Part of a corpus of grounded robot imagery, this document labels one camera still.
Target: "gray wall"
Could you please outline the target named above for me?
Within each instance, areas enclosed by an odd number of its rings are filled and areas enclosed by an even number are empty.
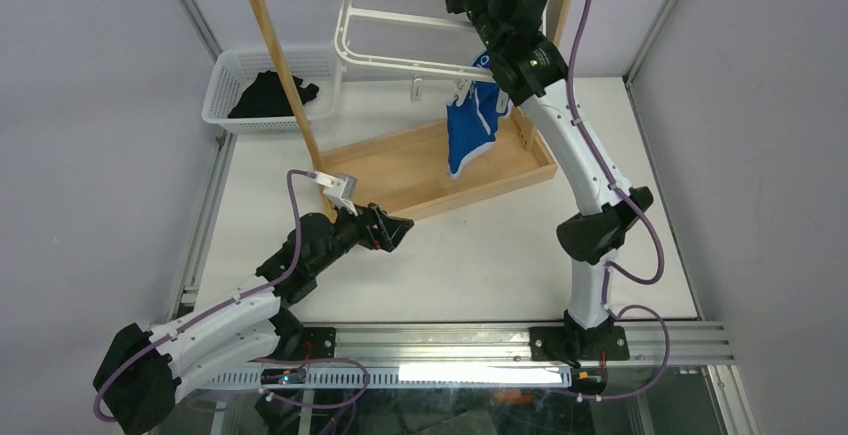
[[[197,0],[224,49],[262,46],[247,0]],[[663,0],[595,0],[592,18],[581,43],[581,75],[624,75],[636,56]],[[284,43],[327,43],[339,15],[341,0],[271,0],[268,3]],[[445,16],[444,0],[358,0],[356,6]],[[562,47],[571,47],[583,0],[573,0]],[[482,49],[473,35],[413,30],[369,22],[354,26],[353,48],[378,55],[421,56],[428,60],[468,60]],[[361,71],[348,73],[348,76]]]
[[[214,157],[176,0],[0,0],[0,433],[114,433],[91,380],[166,315]]]
[[[688,273],[766,434],[848,422],[846,32],[846,0],[682,0],[635,84]]]

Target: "laundry basket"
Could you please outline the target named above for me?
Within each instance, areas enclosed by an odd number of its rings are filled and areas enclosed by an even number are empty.
[[[333,114],[339,98],[342,70],[332,46],[286,47],[286,57],[292,73],[314,83],[320,89],[318,98],[304,104],[309,122]],[[206,88],[201,116],[207,123],[220,125],[233,133],[299,130],[294,117],[230,119],[227,115],[239,101],[242,92],[256,80],[259,73],[276,71],[265,47],[226,50],[218,57]]]

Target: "blue garment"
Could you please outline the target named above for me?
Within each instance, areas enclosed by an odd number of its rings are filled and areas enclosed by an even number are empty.
[[[489,68],[488,52],[483,52],[473,63],[477,68]],[[463,100],[457,95],[448,104],[448,167],[456,179],[462,169],[495,144],[498,119],[509,113],[505,106],[498,111],[501,90],[495,82],[472,82]]]

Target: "black cloth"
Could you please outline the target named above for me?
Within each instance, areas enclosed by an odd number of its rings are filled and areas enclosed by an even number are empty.
[[[301,87],[303,80],[297,77],[294,83],[297,85],[297,93],[302,103],[309,103],[318,96],[318,87],[309,84]],[[265,117],[293,117],[291,105],[277,72],[262,72],[256,76],[256,81],[247,87],[242,93],[239,103],[233,107],[227,118],[265,118]]]

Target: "wooden frame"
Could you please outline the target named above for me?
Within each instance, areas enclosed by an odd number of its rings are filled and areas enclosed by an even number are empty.
[[[354,201],[377,203],[389,213],[420,219],[553,178],[557,165],[533,123],[513,111],[503,120],[498,141],[463,169],[458,180],[447,173],[447,127],[444,122],[378,137],[322,153],[306,118],[285,53],[268,13],[267,0],[248,0],[291,102],[313,168],[349,173],[359,179]],[[547,36],[561,38],[571,0],[550,0]],[[325,207],[332,214],[325,199]]]

